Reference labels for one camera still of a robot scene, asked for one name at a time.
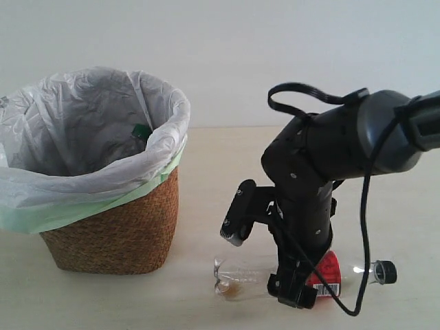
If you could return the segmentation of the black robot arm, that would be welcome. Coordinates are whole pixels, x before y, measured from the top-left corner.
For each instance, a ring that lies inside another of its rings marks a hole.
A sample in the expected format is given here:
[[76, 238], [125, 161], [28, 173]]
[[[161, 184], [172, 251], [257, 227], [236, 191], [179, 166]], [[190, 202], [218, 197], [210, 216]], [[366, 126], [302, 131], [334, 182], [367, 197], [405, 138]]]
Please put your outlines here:
[[332, 196], [343, 181], [410, 170], [422, 153], [439, 147], [439, 93], [409, 98], [391, 90], [367, 89], [332, 96], [300, 83], [270, 89], [296, 91], [332, 105], [306, 113], [268, 99], [292, 115], [265, 149], [261, 165], [274, 183], [269, 228], [278, 247], [278, 269], [268, 291], [280, 303], [313, 307], [317, 289], [307, 286], [333, 238]]

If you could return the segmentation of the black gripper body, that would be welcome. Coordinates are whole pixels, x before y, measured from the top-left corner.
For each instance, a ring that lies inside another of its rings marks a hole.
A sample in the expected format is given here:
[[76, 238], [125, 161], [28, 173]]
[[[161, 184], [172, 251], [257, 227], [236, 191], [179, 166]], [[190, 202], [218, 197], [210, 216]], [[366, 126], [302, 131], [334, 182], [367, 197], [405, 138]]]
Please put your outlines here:
[[329, 250], [331, 241], [332, 238], [328, 238], [317, 250], [303, 250], [289, 237], [274, 237], [278, 265], [276, 272], [269, 275], [267, 282], [267, 291], [270, 296], [278, 300], [280, 290], [312, 287], [307, 284], [312, 274], [322, 280], [324, 277], [318, 271], [318, 264]]

